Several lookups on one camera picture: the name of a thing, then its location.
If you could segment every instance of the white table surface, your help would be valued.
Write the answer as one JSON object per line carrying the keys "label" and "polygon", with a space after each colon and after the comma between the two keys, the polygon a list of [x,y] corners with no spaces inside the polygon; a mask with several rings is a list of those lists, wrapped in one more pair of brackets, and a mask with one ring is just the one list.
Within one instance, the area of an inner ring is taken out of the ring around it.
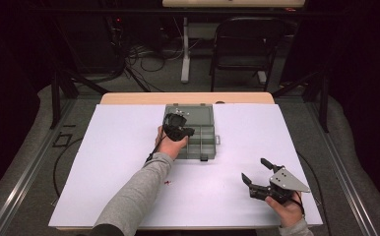
{"label": "white table surface", "polygon": [[[164,105],[98,105],[74,160],[49,226],[91,228],[107,202],[139,170],[153,150]],[[154,208],[140,229],[275,227],[278,216],[251,199],[241,172],[268,186],[265,157],[284,165],[308,186],[285,120],[275,104],[214,104],[214,160],[175,160]],[[322,219],[312,194],[303,194],[306,220]]]}

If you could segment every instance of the gray sweater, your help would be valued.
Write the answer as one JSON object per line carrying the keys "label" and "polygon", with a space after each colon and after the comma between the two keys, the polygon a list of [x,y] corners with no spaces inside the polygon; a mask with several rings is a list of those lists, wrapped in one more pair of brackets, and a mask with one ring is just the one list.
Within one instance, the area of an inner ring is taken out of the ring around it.
{"label": "gray sweater", "polygon": [[[172,159],[167,154],[155,153],[153,159],[145,163],[110,200],[97,219],[91,235],[135,235],[171,167]],[[279,230],[281,235],[313,235],[304,219],[290,228]]]}

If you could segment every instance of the table leg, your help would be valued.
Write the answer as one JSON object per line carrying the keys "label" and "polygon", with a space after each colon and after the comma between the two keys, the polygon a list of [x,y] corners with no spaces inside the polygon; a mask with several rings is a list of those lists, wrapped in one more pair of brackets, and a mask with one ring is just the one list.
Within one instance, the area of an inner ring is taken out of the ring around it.
{"label": "table leg", "polygon": [[189,29],[187,18],[184,18],[183,23],[183,68],[181,71],[181,83],[187,84],[189,82],[189,72],[190,72],[190,56],[189,56]]}

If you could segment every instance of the person's hand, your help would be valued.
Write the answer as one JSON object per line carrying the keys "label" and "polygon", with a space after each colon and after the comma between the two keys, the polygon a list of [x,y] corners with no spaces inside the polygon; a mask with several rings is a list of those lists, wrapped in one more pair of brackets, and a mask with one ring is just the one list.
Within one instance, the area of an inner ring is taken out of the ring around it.
{"label": "person's hand", "polygon": [[[299,196],[300,193],[293,193],[292,198],[300,203]],[[281,205],[270,196],[265,201],[279,215],[283,228],[291,227],[303,217],[300,206],[291,201],[287,201]]]}
{"label": "person's hand", "polygon": [[159,140],[162,139],[157,152],[163,152],[169,155],[172,160],[177,158],[178,153],[180,150],[187,145],[187,142],[189,140],[188,136],[184,137],[181,141],[173,141],[171,140],[165,132],[162,132],[162,126],[158,127],[158,135],[156,138],[156,145],[158,144]]}

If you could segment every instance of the cable on floor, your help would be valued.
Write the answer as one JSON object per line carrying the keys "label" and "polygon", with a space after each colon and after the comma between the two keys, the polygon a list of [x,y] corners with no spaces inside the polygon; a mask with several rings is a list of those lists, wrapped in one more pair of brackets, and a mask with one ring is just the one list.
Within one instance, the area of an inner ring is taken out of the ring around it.
{"label": "cable on floor", "polygon": [[67,149],[69,147],[71,147],[73,144],[81,141],[83,138],[79,138],[79,139],[76,139],[75,141],[71,142],[69,145],[67,145],[62,151],[61,153],[58,155],[57,159],[55,160],[55,163],[54,163],[54,169],[52,171],[52,181],[53,181],[53,184],[54,184],[54,190],[55,190],[55,194],[57,195],[58,199],[60,198],[61,196],[61,193],[60,191],[58,190],[58,186],[57,186],[57,180],[56,180],[56,172],[57,172],[57,166],[58,166],[58,162],[59,160],[61,159],[61,156],[65,153],[65,151],[67,151]]}
{"label": "cable on floor", "polygon": [[329,234],[329,236],[332,236],[331,227],[329,226],[328,215],[327,215],[327,212],[326,212],[325,201],[323,199],[322,188],[321,188],[321,185],[319,183],[319,179],[318,179],[315,171],[313,170],[312,166],[310,165],[309,161],[304,157],[304,155],[302,155],[298,150],[296,150],[295,152],[297,153],[298,156],[301,157],[302,160],[304,160],[304,162],[307,164],[307,166],[309,167],[309,169],[312,171],[313,177],[316,180],[316,184],[317,184],[318,189],[319,189],[320,201],[322,203],[322,210],[323,210],[323,213],[325,215],[326,226],[328,228],[328,234]]}

